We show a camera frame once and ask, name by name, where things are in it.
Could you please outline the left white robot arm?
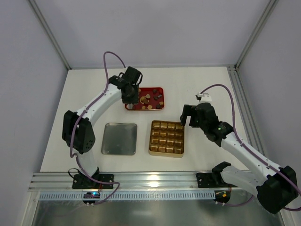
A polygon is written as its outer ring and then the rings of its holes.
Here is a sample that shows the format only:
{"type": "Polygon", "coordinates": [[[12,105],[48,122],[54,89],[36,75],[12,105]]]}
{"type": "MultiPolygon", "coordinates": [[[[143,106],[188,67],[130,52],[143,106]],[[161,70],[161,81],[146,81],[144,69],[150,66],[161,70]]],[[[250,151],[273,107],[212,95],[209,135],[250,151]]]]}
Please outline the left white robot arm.
{"type": "Polygon", "coordinates": [[[94,125],[114,103],[122,100],[124,104],[139,102],[139,85],[143,74],[133,67],[126,67],[119,75],[108,76],[105,70],[104,89],[85,106],[77,111],[68,110],[63,116],[62,139],[69,147],[69,155],[76,159],[80,176],[92,183],[98,179],[99,168],[91,151],[96,138],[94,125]]]}

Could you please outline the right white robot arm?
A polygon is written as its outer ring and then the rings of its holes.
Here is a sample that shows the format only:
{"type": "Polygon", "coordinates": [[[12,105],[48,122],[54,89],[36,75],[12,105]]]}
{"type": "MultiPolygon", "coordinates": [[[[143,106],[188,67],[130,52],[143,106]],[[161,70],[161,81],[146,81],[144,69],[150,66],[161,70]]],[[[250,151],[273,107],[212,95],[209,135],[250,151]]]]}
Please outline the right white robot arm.
{"type": "Polygon", "coordinates": [[[226,183],[242,188],[257,198],[261,206],[276,214],[300,196],[295,171],[281,167],[268,160],[260,152],[239,138],[234,128],[218,119],[210,103],[184,105],[180,116],[181,125],[200,128],[208,140],[228,151],[240,160],[249,172],[238,170],[228,162],[222,162],[212,169],[216,183],[226,183]]]}

